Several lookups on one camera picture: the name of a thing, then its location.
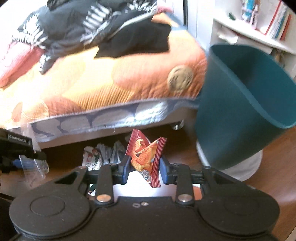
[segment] white shelf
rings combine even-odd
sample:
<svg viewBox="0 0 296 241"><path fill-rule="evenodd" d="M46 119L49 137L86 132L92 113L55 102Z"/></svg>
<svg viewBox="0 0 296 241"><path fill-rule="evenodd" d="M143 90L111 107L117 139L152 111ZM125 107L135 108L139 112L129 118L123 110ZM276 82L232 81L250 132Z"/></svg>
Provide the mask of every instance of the white shelf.
<svg viewBox="0 0 296 241"><path fill-rule="evenodd" d="M284 41L276 41L274 39L271 39L260 33L259 31L254 30L249 26L249 24L240 19L231 20L225 13L215 11L214 20L231 30L236 31L264 45L296 55L296 51L287 46Z"/></svg>

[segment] metal screw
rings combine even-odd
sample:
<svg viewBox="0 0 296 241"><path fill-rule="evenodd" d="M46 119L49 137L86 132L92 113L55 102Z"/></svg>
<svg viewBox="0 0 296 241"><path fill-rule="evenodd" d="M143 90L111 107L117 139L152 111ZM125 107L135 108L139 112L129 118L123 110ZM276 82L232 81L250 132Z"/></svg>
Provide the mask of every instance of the metal screw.
<svg viewBox="0 0 296 241"><path fill-rule="evenodd" d="M148 206L149 203L148 203L148 202L141 202L141 205L142 205L142 206Z"/></svg>
<svg viewBox="0 0 296 241"><path fill-rule="evenodd" d="M109 202L111 200L111 196L109 196L107 194L101 194L101 195L97 196L96 199L99 202Z"/></svg>
<svg viewBox="0 0 296 241"><path fill-rule="evenodd" d="M193 197L189 194L181 194L178 196L178 200L181 202L189 202L193 199Z"/></svg>
<svg viewBox="0 0 296 241"><path fill-rule="evenodd" d="M139 207L141 207L141 205L140 205L139 203L133 203L132 206L135 207L135 208L139 208Z"/></svg>

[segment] bed leg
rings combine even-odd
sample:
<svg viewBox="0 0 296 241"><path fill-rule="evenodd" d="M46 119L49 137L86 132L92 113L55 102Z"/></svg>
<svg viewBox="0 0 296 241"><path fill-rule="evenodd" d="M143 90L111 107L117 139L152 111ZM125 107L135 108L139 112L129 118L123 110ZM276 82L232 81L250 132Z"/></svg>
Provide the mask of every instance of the bed leg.
<svg viewBox="0 0 296 241"><path fill-rule="evenodd" d="M181 120L181 121L178 121L178 122L175 122L175 123L171 123L170 126L175 131L180 130L184 126L184 120Z"/></svg>

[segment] mattress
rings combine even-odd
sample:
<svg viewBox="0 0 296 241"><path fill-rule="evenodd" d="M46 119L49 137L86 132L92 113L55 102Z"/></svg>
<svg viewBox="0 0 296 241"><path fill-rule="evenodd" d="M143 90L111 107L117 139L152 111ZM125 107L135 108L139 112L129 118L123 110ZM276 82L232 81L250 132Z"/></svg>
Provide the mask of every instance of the mattress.
<svg viewBox="0 0 296 241"><path fill-rule="evenodd" d="M60 58L45 75L35 65L1 89L0 127L19 132L30 124L37 141L47 142L63 135L147 125L180 107L196 109L207 67L205 53L174 16L162 13L153 21L172 26L168 53L94 59L95 47Z"/></svg>

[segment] red snack wrapper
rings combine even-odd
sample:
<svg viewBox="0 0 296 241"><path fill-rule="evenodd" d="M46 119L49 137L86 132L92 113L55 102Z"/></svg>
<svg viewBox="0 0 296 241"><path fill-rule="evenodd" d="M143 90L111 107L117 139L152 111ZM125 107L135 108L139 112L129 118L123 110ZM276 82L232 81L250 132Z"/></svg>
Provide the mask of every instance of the red snack wrapper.
<svg viewBox="0 0 296 241"><path fill-rule="evenodd" d="M131 156L133 167L153 188L160 188L159 159L166 140L160 137L151 143L141 131L134 129L126 150L126 155Z"/></svg>

